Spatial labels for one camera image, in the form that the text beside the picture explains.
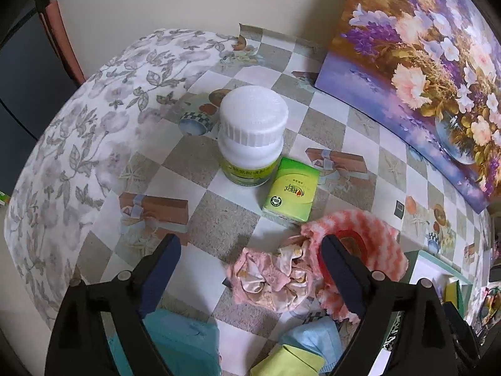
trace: light blue fabric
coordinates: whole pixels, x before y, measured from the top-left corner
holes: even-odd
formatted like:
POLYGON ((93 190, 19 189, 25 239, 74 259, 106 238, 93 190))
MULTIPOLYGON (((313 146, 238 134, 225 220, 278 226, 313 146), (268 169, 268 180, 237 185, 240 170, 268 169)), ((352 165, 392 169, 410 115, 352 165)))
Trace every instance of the light blue fabric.
POLYGON ((326 316, 318 321, 300 325, 284 333, 279 343, 315 353, 325 359, 320 373, 330 372, 343 354, 336 323, 326 316))
MULTIPOLYGON (((151 340, 175 376, 220 376, 219 329, 158 309, 143 320, 151 340)), ((111 353, 121 376, 133 376, 118 339, 109 340, 111 353)))

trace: green box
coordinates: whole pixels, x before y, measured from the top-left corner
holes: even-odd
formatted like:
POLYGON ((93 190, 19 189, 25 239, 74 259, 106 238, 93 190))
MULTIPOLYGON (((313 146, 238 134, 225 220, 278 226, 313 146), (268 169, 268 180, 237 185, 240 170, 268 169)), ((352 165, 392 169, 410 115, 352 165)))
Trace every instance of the green box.
POLYGON ((291 223, 307 222, 320 171, 290 158, 282 158, 262 210, 291 223))
POLYGON ((10 196, 0 191, 0 205, 5 205, 10 199, 10 196))

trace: floor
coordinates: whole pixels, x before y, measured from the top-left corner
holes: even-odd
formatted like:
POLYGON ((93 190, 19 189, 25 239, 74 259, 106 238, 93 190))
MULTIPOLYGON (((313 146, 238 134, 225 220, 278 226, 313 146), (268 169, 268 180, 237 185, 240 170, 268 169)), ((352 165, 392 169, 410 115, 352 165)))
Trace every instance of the floor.
POLYGON ((0 328, 26 369, 43 376, 51 332, 34 307, 3 238, 5 207, 0 207, 0 328))

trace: canvas painting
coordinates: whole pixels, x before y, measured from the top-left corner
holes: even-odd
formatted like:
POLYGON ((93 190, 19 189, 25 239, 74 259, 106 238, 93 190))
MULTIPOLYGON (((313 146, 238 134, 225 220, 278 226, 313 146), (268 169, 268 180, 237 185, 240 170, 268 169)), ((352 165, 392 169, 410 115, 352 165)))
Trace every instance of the canvas painting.
POLYGON ((501 180, 500 61, 471 0, 347 0, 315 86, 409 143, 480 212, 501 180))

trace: crumpled pink fabric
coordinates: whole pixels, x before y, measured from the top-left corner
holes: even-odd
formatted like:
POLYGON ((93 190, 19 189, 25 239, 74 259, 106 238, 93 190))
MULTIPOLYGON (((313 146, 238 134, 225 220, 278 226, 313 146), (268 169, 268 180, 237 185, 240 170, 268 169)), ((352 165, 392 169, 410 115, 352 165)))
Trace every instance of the crumpled pink fabric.
POLYGON ((237 262, 227 269, 235 302, 248 302, 276 312, 292 311, 316 285, 320 306, 333 319, 358 322, 358 316, 348 311, 336 285, 324 280, 318 260, 320 244, 326 235, 337 235, 353 253, 346 243, 350 233, 363 243, 356 244, 354 249, 362 250, 358 250, 359 257, 370 271, 380 270, 392 281, 403 277, 409 261, 397 242, 398 230, 369 212, 349 209, 303 224, 301 235, 284 240, 275 254, 244 248, 237 262), (301 252, 291 255, 293 246, 301 252), (294 270, 304 273, 305 284, 298 281, 294 270))
MULTIPOLYGON (((399 281, 404 276, 409 261, 397 242, 398 230, 369 212, 349 209, 301 226, 301 235, 310 240, 309 263, 316 277, 322 276, 317 258, 322 239, 341 231, 354 231, 362 238, 366 255, 361 260, 370 271, 382 271, 392 281, 399 281)), ((333 319, 348 318, 351 322, 358 322, 357 315, 348 311, 335 285, 324 283, 316 296, 333 319)))
POLYGON ((313 274, 305 261, 309 245, 305 240, 276 253, 244 248, 236 263, 227 268, 235 303, 275 312, 294 310, 312 291, 313 274))

